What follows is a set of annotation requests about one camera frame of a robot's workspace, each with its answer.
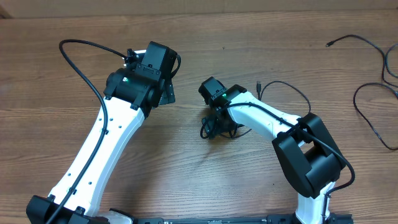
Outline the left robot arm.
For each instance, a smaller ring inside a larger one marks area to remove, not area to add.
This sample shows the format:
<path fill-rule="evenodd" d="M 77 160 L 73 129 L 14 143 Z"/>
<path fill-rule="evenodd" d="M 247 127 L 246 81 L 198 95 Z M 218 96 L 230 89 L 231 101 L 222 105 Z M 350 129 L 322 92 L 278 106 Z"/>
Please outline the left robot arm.
<path fill-rule="evenodd" d="M 31 223 L 133 223 L 116 209 L 99 211 L 108 180 L 133 134 L 152 109 L 175 102 L 172 79 L 181 57 L 150 42 L 128 49 L 124 66 L 111 73 L 103 93 L 87 81 L 101 107 L 96 121 L 65 175 L 47 197 L 33 196 L 26 208 Z"/>

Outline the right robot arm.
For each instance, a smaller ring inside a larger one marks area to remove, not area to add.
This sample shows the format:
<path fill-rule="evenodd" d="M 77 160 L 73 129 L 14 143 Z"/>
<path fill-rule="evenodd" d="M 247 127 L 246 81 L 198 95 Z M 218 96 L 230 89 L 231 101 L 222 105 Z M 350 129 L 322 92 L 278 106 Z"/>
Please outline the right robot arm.
<path fill-rule="evenodd" d="M 203 139 L 247 126 L 271 141 L 288 183 L 298 193 L 292 214 L 272 214 L 264 218 L 237 218 L 233 223 L 352 223 L 351 215 L 330 212 L 331 193 L 341 171 L 348 166 L 323 121 L 313 113 L 304 117 L 279 111 L 253 96 L 242 86 L 226 88 L 214 77 L 198 89 L 214 111 L 202 119 Z"/>

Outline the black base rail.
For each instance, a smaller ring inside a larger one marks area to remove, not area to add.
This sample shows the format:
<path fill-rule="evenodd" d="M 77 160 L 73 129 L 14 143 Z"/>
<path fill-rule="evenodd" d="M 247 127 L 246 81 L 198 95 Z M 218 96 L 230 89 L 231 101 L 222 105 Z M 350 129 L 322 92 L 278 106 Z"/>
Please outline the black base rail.
<path fill-rule="evenodd" d="M 116 209 L 101 212 L 96 215 L 101 221 L 108 223 L 132 223 L 132 224 L 294 224 L 294 223 L 331 223 L 353 224 L 352 215 L 337 215 L 330 213 L 326 220 L 304 219 L 300 220 L 296 214 L 272 214 L 266 217 L 234 217 L 234 218 L 179 218 L 167 219 L 160 217 L 134 218 L 131 214 Z"/>

